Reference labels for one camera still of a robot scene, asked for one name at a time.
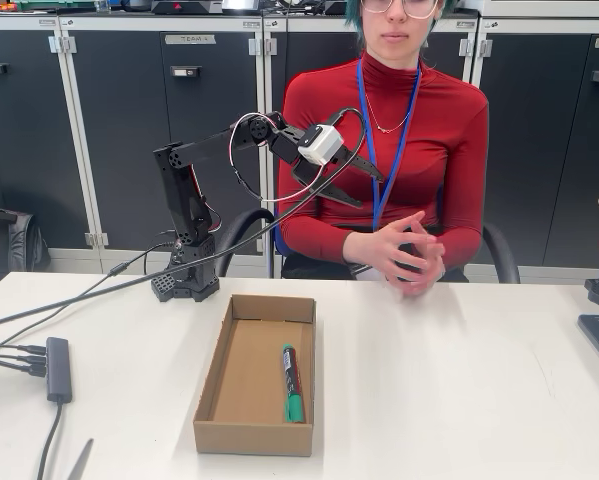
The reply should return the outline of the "person's right hand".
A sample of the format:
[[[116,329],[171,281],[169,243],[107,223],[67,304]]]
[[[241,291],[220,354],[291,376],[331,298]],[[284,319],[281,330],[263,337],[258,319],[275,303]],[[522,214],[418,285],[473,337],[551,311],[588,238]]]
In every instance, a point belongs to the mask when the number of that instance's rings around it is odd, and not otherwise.
[[[399,250],[405,243],[429,240],[426,234],[409,231],[415,221],[421,221],[425,213],[419,211],[406,218],[395,220],[372,233],[350,233],[343,244],[343,259],[352,264],[374,268],[388,283],[401,291],[398,276],[408,278],[411,274],[402,270],[396,262],[408,261],[408,255]]]

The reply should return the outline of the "person's left hand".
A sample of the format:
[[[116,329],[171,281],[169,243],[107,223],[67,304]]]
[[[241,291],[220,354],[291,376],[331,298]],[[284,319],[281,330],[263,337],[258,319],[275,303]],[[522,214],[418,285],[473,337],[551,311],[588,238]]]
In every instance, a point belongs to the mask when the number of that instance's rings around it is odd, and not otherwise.
[[[425,294],[445,274],[445,247],[419,221],[415,221],[409,231],[430,237],[429,240],[405,243],[399,247],[400,251],[408,255],[408,261],[399,260],[396,264],[411,274],[408,278],[398,276],[399,286],[404,297],[417,297]]]

